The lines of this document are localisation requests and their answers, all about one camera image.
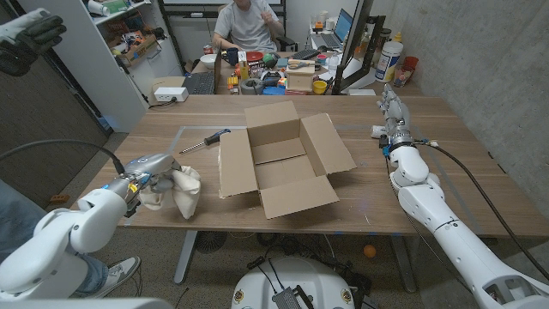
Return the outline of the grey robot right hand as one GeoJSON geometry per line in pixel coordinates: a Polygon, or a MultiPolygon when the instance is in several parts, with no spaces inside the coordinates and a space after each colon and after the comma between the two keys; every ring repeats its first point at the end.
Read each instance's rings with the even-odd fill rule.
{"type": "Polygon", "coordinates": [[[409,127],[409,110],[388,83],[384,84],[382,98],[377,105],[385,119],[385,135],[389,150],[402,145],[411,146],[413,138],[409,127]]]}

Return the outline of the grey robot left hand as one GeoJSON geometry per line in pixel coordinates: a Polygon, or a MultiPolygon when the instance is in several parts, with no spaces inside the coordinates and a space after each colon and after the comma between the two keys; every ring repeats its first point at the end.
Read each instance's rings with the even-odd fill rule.
{"type": "Polygon", "coordinates": [[[171,189],[174,186],[172,171],[181,171],[181,165],[171,154],[147,154],[126,164],[124,173],[103,189],[117,193],[129,203],[145,189],[153,193],[171,189]]]}

